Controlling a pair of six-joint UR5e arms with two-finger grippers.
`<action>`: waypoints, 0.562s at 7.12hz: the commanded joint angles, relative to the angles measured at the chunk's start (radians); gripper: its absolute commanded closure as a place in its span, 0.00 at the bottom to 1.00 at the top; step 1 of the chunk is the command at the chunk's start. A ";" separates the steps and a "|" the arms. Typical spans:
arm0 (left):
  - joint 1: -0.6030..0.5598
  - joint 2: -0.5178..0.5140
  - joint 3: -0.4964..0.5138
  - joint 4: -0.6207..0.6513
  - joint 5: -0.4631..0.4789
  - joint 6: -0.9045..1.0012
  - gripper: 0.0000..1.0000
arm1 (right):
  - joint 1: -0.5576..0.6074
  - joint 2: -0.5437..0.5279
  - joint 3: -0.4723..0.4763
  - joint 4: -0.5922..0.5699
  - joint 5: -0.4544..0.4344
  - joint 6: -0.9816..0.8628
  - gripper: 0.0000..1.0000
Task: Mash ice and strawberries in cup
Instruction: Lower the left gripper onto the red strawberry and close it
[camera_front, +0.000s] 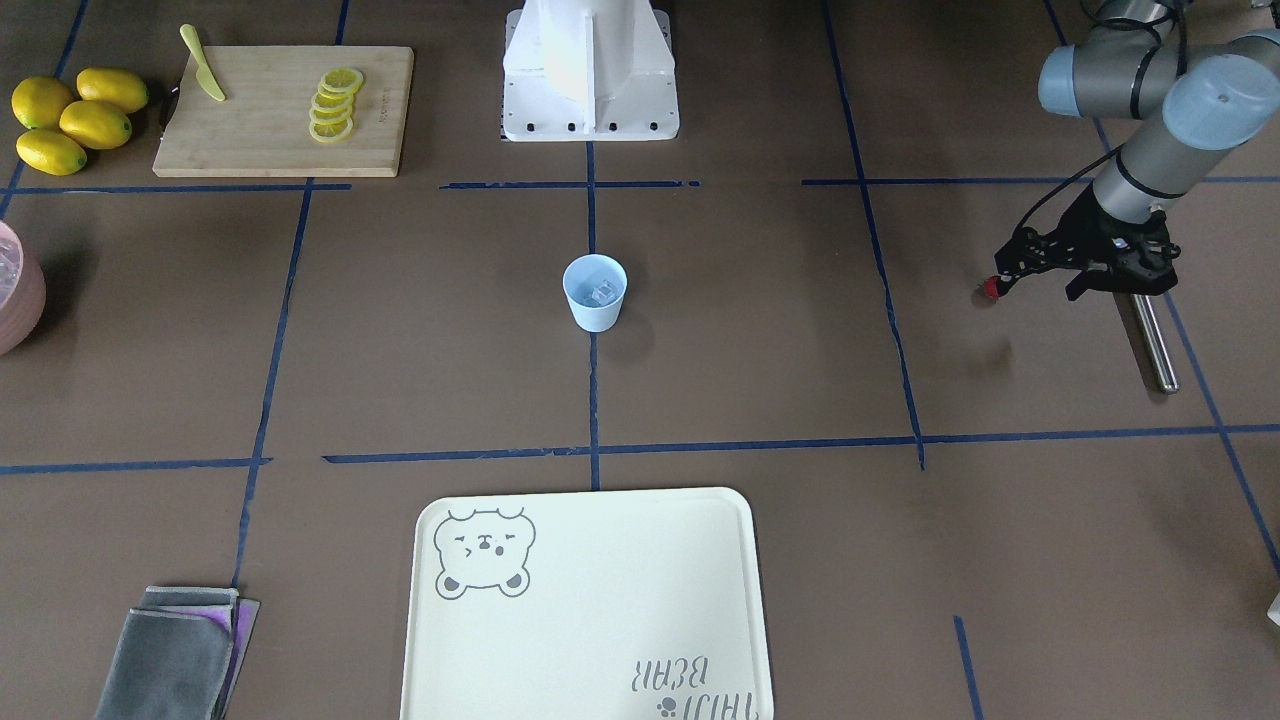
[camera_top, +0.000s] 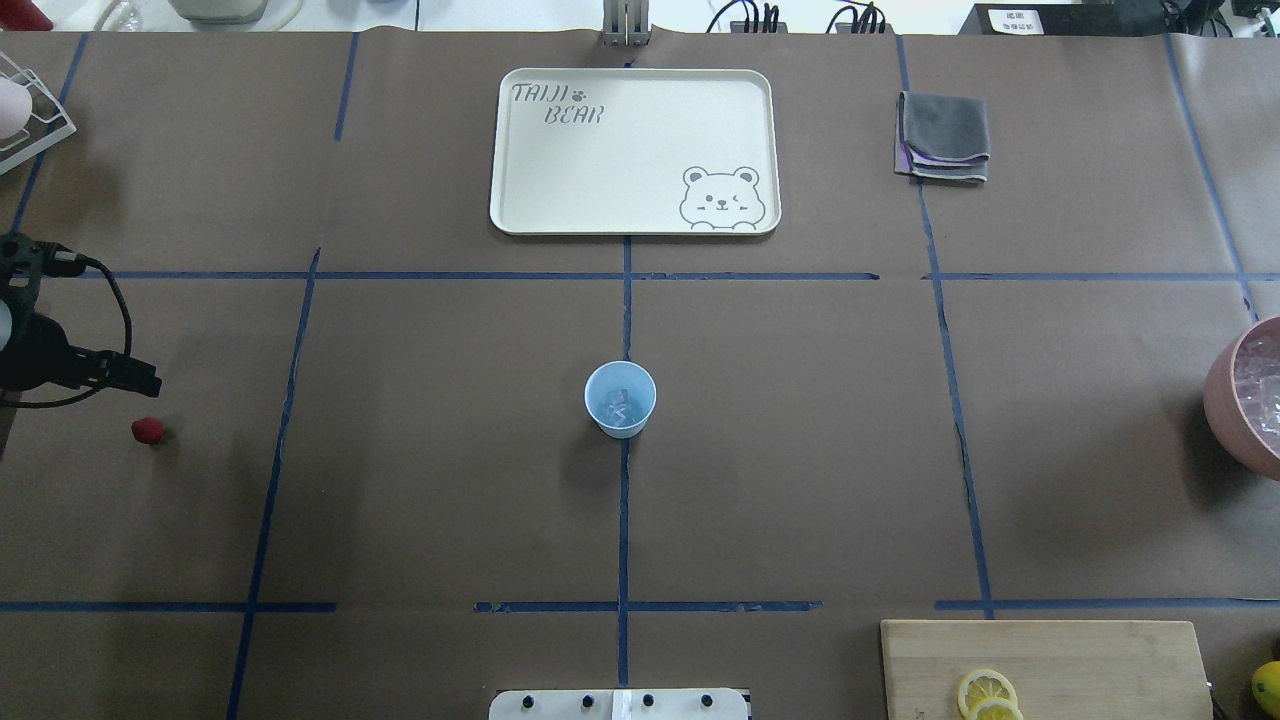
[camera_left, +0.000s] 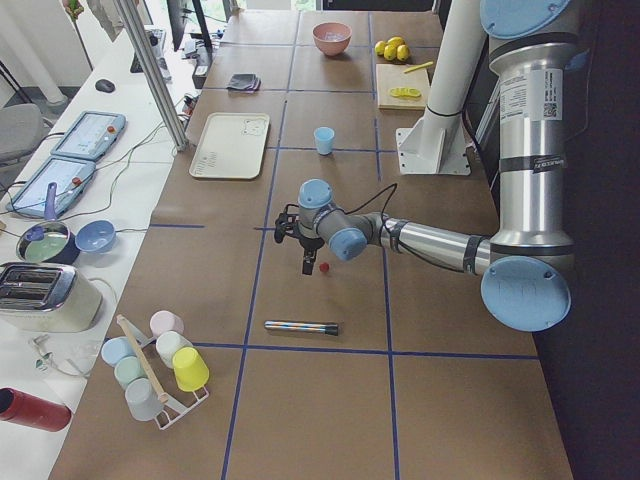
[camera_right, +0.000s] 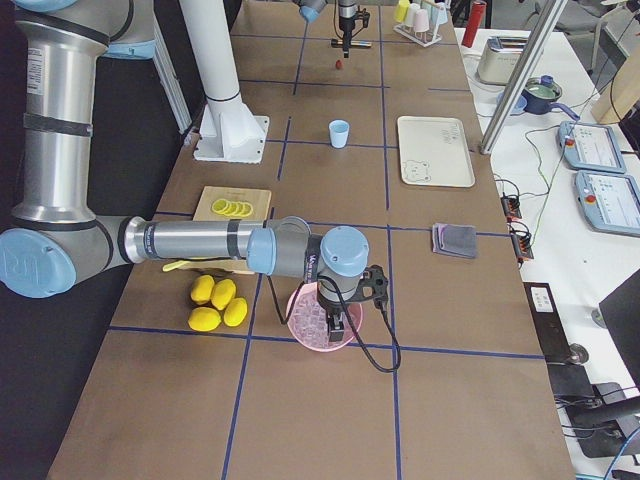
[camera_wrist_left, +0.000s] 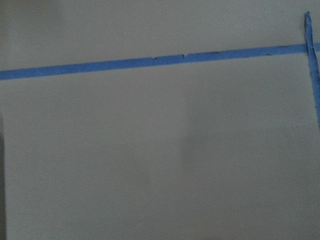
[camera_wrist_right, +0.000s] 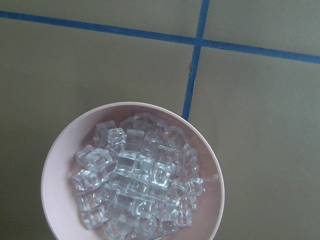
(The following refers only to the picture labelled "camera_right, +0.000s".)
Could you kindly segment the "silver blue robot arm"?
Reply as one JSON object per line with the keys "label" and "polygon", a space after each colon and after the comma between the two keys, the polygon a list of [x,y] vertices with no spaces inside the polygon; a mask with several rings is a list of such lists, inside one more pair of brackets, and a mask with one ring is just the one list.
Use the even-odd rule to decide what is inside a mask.
{"label": "silver blue robot arm", "polygon": [[[275,29],[264,38],[234,38],[240,86],[249,107],[273,120],[268,155],[259,166],[188,161],[173,171],[182,136],[154,64],[149,60],[100,58],[96,64],[95,134],[89,167],[88,204],[99,214],[139,215],[157,211],[186,215],[206,185],[264,187],[298,172],[308,159],[327,160],[307,187],[293,188],[279,212],[299,214],[310,199],[326,217],[345,219],[345,201],[356,200],[367,216],[382,206],[382,133],[365,128],[376,117],[379,98],[367,79],[377,62],[357,52],[344,70],[331,72],[333,52],[317,27],[304,27],[288,7],[261,5],[259,17]],[[320,85],[310,68],[328,73]],[[296,85],[296,78],[304,78]]]}
{"label": "silver blue robot arm", "polygon": [[[314,22],[328,5],[325,0],[301,0],[295,1],[300,16],[307,22]],[[337,0],[334,2],[334,20],[336,36],[341,44],[344,58],[350,57],[350,50],[354,37],[368,27],[370,13],[360,7],[356,1]]]}

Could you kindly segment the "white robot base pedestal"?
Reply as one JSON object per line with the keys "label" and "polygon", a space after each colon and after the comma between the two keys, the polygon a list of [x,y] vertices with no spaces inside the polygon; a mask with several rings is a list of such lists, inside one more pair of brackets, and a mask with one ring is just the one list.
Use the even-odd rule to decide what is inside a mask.
{"label": "white robot base pedestal", "polygon": [[194,157],[260,163],[269,118],[254,115],[242,99],[224,3],[182,0],[180,7],[206,97]]}

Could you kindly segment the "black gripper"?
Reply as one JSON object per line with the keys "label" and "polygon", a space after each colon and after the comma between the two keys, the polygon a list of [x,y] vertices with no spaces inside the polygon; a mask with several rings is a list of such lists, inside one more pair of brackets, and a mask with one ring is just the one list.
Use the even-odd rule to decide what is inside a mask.
{"label": "black gripper", "polygon": [[362,28],[367,28],[370,20],[369,11],[360,7],[356,0],[338,0],[338,25],[342,30],[342,54],[344,58],[349,57],[351,45],[351,31],[356,28],[356,23],[360,21]]}
{"label": "black gripper", "polygon": [[388,303],[388,279],[379,265],[366,267],[360,276],[345,277],[330,269],[318,276],[317,301],[327,316],[329,341],[342,341],[344,337],[345,305],[372,301],[374,306],[386,312]]}

